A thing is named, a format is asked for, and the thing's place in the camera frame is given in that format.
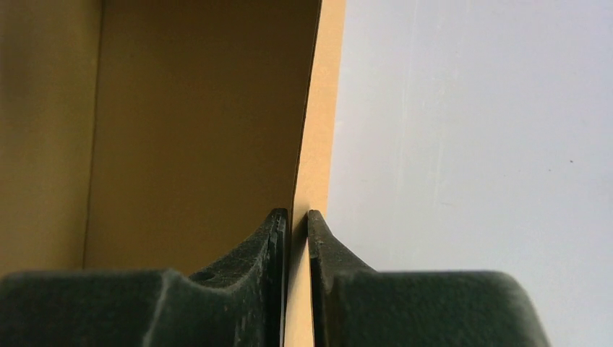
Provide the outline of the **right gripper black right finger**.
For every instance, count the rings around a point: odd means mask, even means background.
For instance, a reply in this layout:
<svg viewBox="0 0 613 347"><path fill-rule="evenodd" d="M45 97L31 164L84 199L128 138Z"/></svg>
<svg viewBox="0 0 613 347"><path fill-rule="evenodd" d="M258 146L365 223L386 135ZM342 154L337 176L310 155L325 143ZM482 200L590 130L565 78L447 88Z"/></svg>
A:
<svg viewBox="0 0 613 347"><path fill-rule="evenodd" d="M379 272L307 215L316 346L548 346L523 287L495 271Z"/></svg>

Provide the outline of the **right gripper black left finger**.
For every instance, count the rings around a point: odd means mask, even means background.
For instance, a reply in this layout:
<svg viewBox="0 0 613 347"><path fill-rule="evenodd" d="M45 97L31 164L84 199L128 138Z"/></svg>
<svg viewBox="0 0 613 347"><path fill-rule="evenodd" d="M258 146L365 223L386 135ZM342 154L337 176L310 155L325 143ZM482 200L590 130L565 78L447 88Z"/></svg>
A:
<svg viewBox="0 0 613 347"><path fill-rule="evenodd" d="M214 263L28 271L1 279L3 346L280 346L288 213L274 209Z"/></svg>

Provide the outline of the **brown cardboard box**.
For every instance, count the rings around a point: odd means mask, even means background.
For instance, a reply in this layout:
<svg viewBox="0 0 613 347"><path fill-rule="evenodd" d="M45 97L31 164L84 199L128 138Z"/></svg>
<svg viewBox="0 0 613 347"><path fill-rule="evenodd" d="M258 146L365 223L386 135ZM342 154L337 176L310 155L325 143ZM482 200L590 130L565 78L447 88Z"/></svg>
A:
<svg viewBox="0 0 613 347"><path fill-rule="evenodd" d="M1 279L189 276L288 213L283 342L313 343L344 1L3 1Z"/></svg>

